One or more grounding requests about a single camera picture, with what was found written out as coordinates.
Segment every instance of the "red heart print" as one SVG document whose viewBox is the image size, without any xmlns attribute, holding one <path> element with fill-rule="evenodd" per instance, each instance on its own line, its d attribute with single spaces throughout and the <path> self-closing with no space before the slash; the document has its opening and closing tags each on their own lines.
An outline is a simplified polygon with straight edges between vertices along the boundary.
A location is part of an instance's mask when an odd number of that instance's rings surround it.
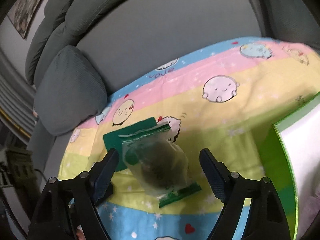
<svg viewBox="0 0 320 240">
<path fill-rule="evenodd" d="M 184 229 L 186 234 L 192 234 L 194 233 L 195 228 L 191 226 L 191 224 L 186 224 L 186 228 Z"/>
</svg>

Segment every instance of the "cartoon face print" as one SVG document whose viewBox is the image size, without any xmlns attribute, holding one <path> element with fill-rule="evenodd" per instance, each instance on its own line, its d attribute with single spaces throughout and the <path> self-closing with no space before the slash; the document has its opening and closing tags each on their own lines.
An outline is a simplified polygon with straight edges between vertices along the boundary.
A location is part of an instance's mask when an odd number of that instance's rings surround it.
<svg viewBox="0 0 320 240">
<path fill-rule="evenodd" d="M 272 50 L 267 48 L 265 44 L 248 43 L 240 47 L 240 54 L 249 58 L 265 58 L 272 56 Z"/>
<path fill-rule="evenodd" d="M 80 135 L 80 131 L 81 131 L 80 128 L 77 128 L 77 129 L 74 130 L 74 132 L 73 132 L 73 134 L 72 134 L 72 136 L 70 138 L 70 143 L 74 143 L 76 141 L 76 139 Z"/>
<path fill-rule="evenodd" d="M 160 116 L 158 118 L 158 124 L 163 124 L 166 122 L 169 123 L 171 131 L 172 131 L 171 137 L 168 138 L 168 141 L 175 142 L 178 138 L 179 133 L 180 133 L 181 120 L 174 118 L 172 116 L 166 116 L 164 118 L 162 118 L 162 116 Z"/>
<path fill-rule="evenodd" d="M 129 99 L 127 101 L 125 101 L 121 106 L 119 106 L 119 108 L 117 109 L 117 111 L 115 112 L 115 114 L 113 115 L 113 125 L 122 125 L 124 123 L 125 120 L 127 120 L 129 118 L 129 116 L 131 115 L 132 111 L 134 108 L 134 101 Z"/>
<path fill-rule="evenodd" d="M 232 77 L 215 76 L 204 84 L 202 98 L 214 103 L 223 103 L 237 95 L 238 86 L 239 83 Z"/>
<path fill-rule="evenodd" d="M 97 115 L 95 117 L 95 120 L 96 120 L 96 123 L 97 125 L 99 125 L 103 120 L 104 118 L 107 116 L 107 114 L 109 113 L 110 109 L 111 109 L 112 106 L 107 106 L 105 109 L 103 109 L 102 113 Z"/>
<path fill-rule="evenodd" d="M 287 53 L 290 57 L 298 60 L 300 63 L 309 65 L 309 58 L 299 49 L 286 49 L 283 48 L 283 51 Z"/>
<path fill-rule="evenodd" d="M 157 67 L 156 70 L 164 70 L 166 68 L 172 67 L 173 65 L 175 65 L 178 62 L 179 58 L 176 58 L 160 67 Z"/>
<path fill-rule="evenodd" d="M 176 238 L 172 238 L 171 236 L 158 237 L 156 240 L 177 240 Z"/>
</svg>

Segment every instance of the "blue stripe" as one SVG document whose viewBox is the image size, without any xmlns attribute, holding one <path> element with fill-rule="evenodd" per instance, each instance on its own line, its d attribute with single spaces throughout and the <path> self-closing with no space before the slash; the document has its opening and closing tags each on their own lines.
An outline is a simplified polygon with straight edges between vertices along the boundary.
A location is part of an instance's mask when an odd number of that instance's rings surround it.
<svg viewBox="0 0 320 240">
<path fill-rule="evenodd" d="M 161 215 L 159 219 L 153 213 L 135 210 L 108 203 L 98 207 L 98 213 L 112 240 L 136 239 L 154 240 L 158 237 L 170 236 L 178 240 L 206 240 L 215 225 L 220 213 L 204 215 Z M 241 239 L 247 221 L 249 207 L 244 207 L 233 236 L 233 240 Z M 190 224 L 195 231 L 186 234 L 186 225 Z"/>
<path fill-rule="evenodd" d="M 185 66 L 188 66 L 192 63 L 198 62 L 200 60 L 206 59 L 212 56 L 212 53 L 219 54 L 222 52 L 227 51 L 228 49 L 239 47 L 244 44 L 255 42 L 255 41 L 273 41 L 271 38 L 261 38 L 261 37 L 244 37 L 244 38 L 237 38 L 228 41 L 221 41 L 214 45 L 207 46 L 203 49 L 199 49 L 194 51 L 190 54 L 187 54 L 179 59 L 179 61 L 173 65 L 174 70 L 181 69 Z M 137 80 L 133 81 L 131 84 L 125 86 L 124 88 L 120 89 L 119 91 L 115 92 L 108 98 L 108 105 L 111 106 L 113 102 L 118 100 L 121 97 L 124 97 L 126 94 L 130 94 L 131 92 L 135 91 L 137 88 L 152 82 L 156 77 L 161 77 L 161 75 L 165 74 L 166 70 L 158 71 L 152 70 L 145 76 L 138 78 Z"/>
</svg>

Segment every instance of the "green zipper seal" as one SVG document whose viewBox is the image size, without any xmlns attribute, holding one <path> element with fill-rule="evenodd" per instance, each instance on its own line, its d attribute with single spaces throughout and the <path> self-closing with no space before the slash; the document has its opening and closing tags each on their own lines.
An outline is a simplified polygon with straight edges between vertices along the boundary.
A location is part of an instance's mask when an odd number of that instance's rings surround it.
<svg viewBox="0 0 320 240">
<path fill-rule="evenodd" d="M 176 192 L 170 192 L 170 193 L 166 194 L 165 196 L 163 196 L 159 200 L 159 208 L 162 208 L 162 207 L 169 205 L 173 202 L 179 201 L 179 200 L 181 200 L 185 197 L 188 197 L 188 196 L 190 196 L 200 190 L 202 190 L 200 185 L 198 183 L 194 182 L 189 187 L 185 187 L 185 188 L 180 189 Z"/>
<path fill-rule="evenodd" d="M 166 123 L 163 125 L 157 125 L 152 128 L 143 129 L 143 130 L 137 131 L 136 133 L 132 133 L 129 135 L 119 135 L 119 137 L 121 138 L 122 143 L 124 143 L 124 142 L 135 141 L 135 140 L 138 140 L 142 137 L 147 137 L 147 136 L 153 135 L 158 132 L 169 131 L 169 130 L 170 130 L 170 125 L 168 123 Z"/>
</svg>

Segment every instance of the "pink stripe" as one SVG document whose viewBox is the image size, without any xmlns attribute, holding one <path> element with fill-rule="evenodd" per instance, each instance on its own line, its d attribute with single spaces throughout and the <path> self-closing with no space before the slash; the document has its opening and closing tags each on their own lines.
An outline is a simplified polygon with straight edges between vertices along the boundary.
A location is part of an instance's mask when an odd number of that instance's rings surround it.
<svg viewBox="0 0 320 240">
<path fill-rule="evenodd" d="M 274 41 L 261 42 L 272 49 L 272 57 L 264 58 L 247 58 L 240 54 L 240 47 L 229 49 L 212 57 L 190 64 L 184 68 L 161 76 L 154 81 L 138 88 L 129 94 L 127 98 L 117 100 L 109 114 L 103 120 L 103 123 L 112 121 L 113 115 L 118 107 L 128 99 L 133 100 L 134 111 L 140 110 L 157 102 L 181 94 L 193 88 L 203 86 L 210 78 L 217 75 L 230 75 L 252 67 L 261 62 L 274 61 L 288 58 L 289 55 L 283 51 L 283 47 L 300 49 L 303 53 L 308 54 L 313 50 L 304 44 Z M 97 127 L 95 119 L 92 118 L 82 124 L 81 128 Z"/>
</svg>

